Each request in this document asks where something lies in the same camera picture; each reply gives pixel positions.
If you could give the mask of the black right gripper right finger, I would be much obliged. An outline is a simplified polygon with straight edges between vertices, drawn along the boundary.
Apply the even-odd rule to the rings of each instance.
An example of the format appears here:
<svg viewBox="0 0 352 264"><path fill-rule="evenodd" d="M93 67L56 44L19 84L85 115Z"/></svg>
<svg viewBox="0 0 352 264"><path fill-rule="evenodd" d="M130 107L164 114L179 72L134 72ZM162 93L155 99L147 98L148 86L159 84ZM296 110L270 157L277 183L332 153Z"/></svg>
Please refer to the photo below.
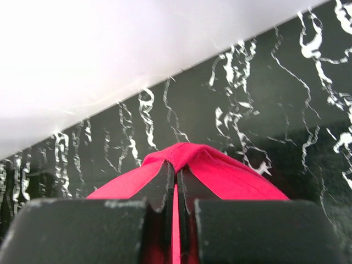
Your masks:
<svg viewBox="0 0 352 264"><path fill-rule="evenodd" d="M177 174L181 263L347 263L322 209L298 201L222 200Z"/></svg>

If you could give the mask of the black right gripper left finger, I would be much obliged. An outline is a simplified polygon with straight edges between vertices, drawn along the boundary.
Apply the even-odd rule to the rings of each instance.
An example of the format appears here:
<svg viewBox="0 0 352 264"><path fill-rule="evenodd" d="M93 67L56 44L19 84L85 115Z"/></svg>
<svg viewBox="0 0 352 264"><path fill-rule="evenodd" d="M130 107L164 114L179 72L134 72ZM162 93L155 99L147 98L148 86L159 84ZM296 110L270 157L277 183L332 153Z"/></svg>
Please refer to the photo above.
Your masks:
<svg viewBox="0 0 352 264"><path fill-rule="evenodd" d="M1 263L171 263L174 169L130 199L36 199L14 218Z"/></svg>

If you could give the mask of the bright pink t shirt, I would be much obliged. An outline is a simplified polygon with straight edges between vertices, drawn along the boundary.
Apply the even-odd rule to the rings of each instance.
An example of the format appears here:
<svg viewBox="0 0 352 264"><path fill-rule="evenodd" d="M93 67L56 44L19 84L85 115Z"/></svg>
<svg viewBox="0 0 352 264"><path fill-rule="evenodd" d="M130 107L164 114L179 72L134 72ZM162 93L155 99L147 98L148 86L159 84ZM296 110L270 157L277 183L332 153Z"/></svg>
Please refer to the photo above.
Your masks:
<svg viewBox="0 0 352 264"><path fill-rule="evenodd" d="M111 180L88 199L132 198L156 179L164 162L172 165L175 173L190 172L201 186L223 200L288 200L283 192L248 166L207 145L187 142L147 155L139 168Z"/></svg>

